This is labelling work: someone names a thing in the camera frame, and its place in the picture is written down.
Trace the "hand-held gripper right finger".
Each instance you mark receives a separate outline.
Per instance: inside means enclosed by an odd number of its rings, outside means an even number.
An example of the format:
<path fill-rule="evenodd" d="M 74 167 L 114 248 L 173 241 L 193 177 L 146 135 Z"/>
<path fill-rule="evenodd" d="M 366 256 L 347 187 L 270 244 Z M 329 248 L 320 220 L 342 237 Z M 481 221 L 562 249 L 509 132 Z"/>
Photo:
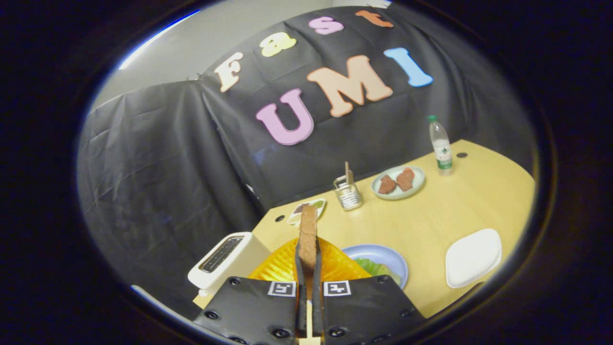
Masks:
<path fill-rule="evenodd" d="M 371 275 L 323 238 L 317 250 L 313 335 L 323 345 L 391 345 L 425 323 L 392 276 Z"/>

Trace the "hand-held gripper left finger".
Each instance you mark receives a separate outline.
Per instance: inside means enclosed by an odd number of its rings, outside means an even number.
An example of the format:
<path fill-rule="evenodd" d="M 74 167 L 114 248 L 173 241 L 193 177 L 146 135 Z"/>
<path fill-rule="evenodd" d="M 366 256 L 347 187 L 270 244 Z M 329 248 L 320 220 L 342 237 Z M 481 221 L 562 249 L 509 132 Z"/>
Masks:
<path fill-rule="evenodd" d="M 273 252 L 242 237 L 215 269 L 208 303 L 194 323 L 237 345 L 297 345 L 307 331 L 304 273 L 298 239 Z"/>

